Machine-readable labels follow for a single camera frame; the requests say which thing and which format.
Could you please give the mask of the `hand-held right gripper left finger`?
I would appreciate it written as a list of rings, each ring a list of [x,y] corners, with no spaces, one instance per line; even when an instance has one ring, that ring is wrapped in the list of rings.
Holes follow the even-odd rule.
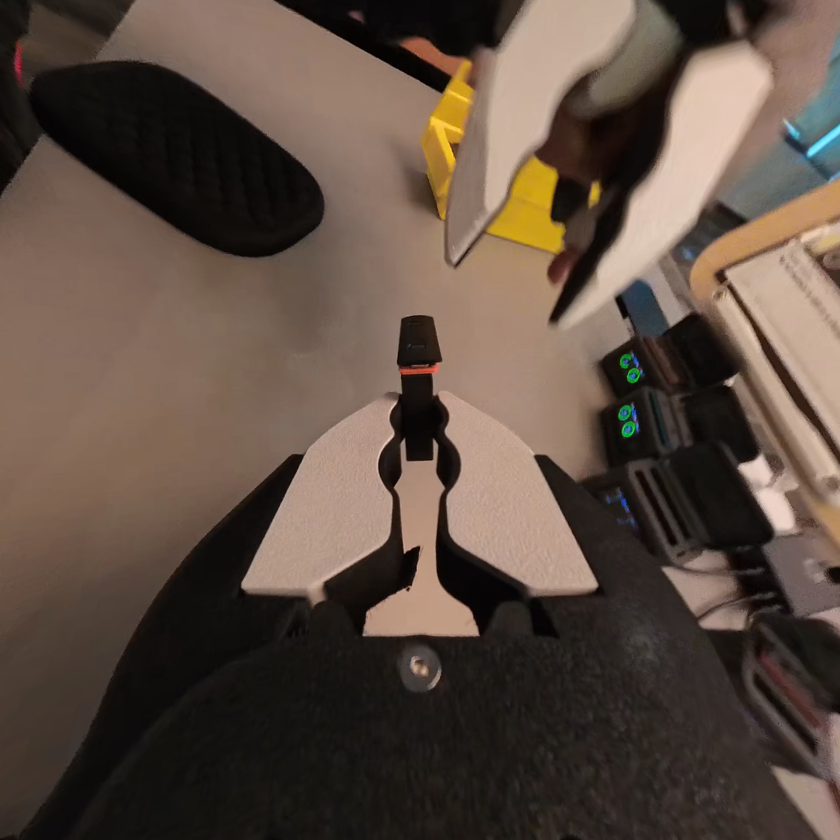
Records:
[[[351,618],[409,588],[422,549],[403,543],[400,396],[388,392],[320,436],[241,582],[247,595],[340,605]]]

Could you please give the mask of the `dark blue smartphone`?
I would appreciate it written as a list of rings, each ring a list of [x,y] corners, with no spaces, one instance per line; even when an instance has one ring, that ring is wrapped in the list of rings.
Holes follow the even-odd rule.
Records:
[[[659,337],[669,329],[665,312],[646,280],[636,279],[616,297],[615,303],[634,333]]]

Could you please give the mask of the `yellow plastic bin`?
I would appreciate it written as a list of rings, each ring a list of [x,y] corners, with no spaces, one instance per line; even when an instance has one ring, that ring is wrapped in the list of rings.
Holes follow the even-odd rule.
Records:
[[[468,83],[471,69],[469,60],[461,61],[430,115],[421,139],[427,179],[437,215],[442,220],[446,218],[457,150],[474,97],[473,88]],[[487,232],[554,255],[561,252],[564,226],[552,218],[558,181],[554,168],[536,157],[529,159],[513,182],[507,204]]]

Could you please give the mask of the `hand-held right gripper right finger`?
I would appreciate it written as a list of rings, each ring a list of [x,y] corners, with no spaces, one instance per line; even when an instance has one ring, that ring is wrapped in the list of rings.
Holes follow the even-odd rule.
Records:
[[[599,584],[536,455],[508,427],[437,394],[437,577],[475,622],[500,604],[592,595]]]

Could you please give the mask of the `black battery charging case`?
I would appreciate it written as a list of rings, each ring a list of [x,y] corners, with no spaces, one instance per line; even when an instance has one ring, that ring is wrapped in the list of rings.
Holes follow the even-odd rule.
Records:
[[[810,726],[762,686],[760,652],[777,658],[787,675],[813,695],[825,712],[822,727]],[[838,652],[838,636],[829,624],[766,615],[748,632],[740,669],[745,699],[765,736],[785,753],[789,765],[834,785],[839,782]]]
[[[770,520],[723,444],[632,460],[581,486],[665,564],[684,566],[708,550],[750,550],[774,539]]]
[[[739,464],[754,461],[760,445],[732,388],[716,385],[688,394],[667,395],[672,416],[675,446],[662,451],[648,394],[641,388],[602,409],[598,423],[609,466],[618,467],[640,459],[661,459],[696,444],[721,444]]]
[[[605,380],[617,397],[628,396],[645,387],[660,390],[646,381],[644,366],[647,360],[641,347],[642,336],[634,334],[599,361]],[[681,384],[673,394],[725,384],[739,373],[739,365],[728,348],[719,340],[709,321],[698,313],[678,321],[659,338],[668,346],[680,374]]]

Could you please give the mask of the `black jacket orange stripe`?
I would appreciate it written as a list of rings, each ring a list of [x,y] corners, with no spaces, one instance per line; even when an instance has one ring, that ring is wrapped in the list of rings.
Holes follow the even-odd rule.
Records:
[[[1,2],[1,191],[12,181],[39,136],[18,73],[19,43],[28,33],[29,1]]]

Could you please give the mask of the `black battery red edge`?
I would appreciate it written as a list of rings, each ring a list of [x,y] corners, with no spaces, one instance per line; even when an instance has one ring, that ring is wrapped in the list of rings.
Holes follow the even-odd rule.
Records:
[[[777,658],[766,652],[758,653],[757,669],[762,686],[773,698],[795,710],[810,726],[823,726],[826,720],[825,712],[817,705],[811,693],[792,676],[787,675]]]
[[[661,338],[646,335],[640,338],[640,342],[647,360],[644,366],[646,382],[668,393],[677,391],[681,378],[668,346]]]
[[[406,459],[411,462],[434,457],[438,425],[434,376],[442,359],[434,319],[428,315],[403,318],[396,365],[402,384],[402,437]]]

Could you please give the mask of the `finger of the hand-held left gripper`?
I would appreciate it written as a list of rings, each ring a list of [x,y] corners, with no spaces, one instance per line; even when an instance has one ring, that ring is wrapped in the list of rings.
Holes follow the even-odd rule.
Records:
[[[522,164],[548,139],[572,87],[614,57],[632,1],[522,2],[481,62],[448,189],[445,258],[456,267],[507,202]]]
[[[549,321],[568,328],[614,299],[694,226],[773,88],[747,40],[695,52],[639,135]]]

